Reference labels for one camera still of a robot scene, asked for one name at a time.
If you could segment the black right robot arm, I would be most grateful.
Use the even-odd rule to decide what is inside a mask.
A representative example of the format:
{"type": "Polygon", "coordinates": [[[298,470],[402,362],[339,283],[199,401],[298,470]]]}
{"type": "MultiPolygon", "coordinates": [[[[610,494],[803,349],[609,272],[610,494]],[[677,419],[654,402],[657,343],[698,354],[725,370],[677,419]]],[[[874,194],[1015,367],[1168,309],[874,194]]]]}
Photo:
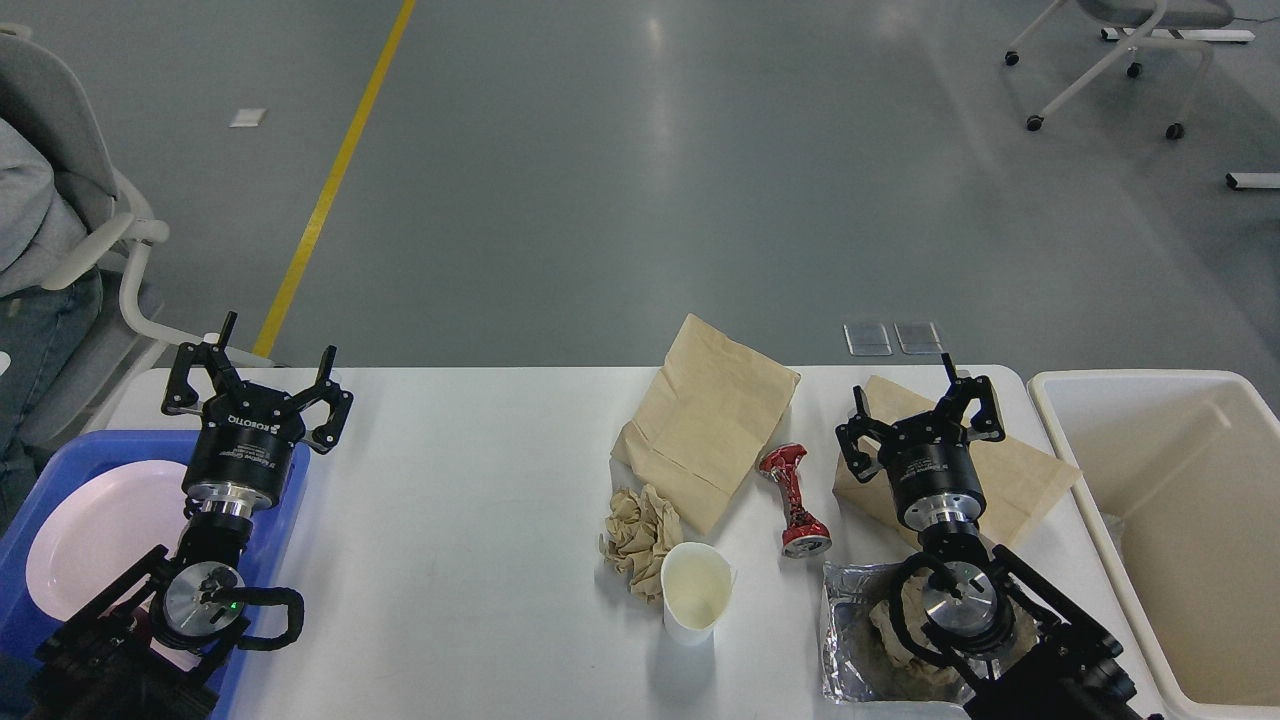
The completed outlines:
{"type": "Polygon", "coordinates": [[[972,446],[1006,433],[986,375],[942,356],[948,387],[925,411],[883,421],[863,387],[836,438],[859,483],[884,474],[897,524],[920,548],[890,582],[891,635],[911,659],[972,691],[972,719],[1134,719],[1121,643],[1005,546],[988,546],[988,509],[972,446]]]}

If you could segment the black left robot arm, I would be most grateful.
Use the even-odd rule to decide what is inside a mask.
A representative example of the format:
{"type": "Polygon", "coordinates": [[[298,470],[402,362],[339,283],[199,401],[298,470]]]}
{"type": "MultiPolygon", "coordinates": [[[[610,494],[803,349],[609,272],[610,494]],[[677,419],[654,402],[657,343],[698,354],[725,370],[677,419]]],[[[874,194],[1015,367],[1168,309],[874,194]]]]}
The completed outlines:
{"type": "Polygon", "coordinates": [[[32,719],[206,719],[209,680],[237,650],[294,643],[305,600],[251,585],[239,564],[253,519],[285,495],[297,448],[338,445],[353,395],[333,379],[328,346],[311,386],[294,393],[241,377],[218,334],[179,346],[161,410],[201,428],[182,482],[186,525],[174,550],[146,552],[35,652],[32,719]]]}

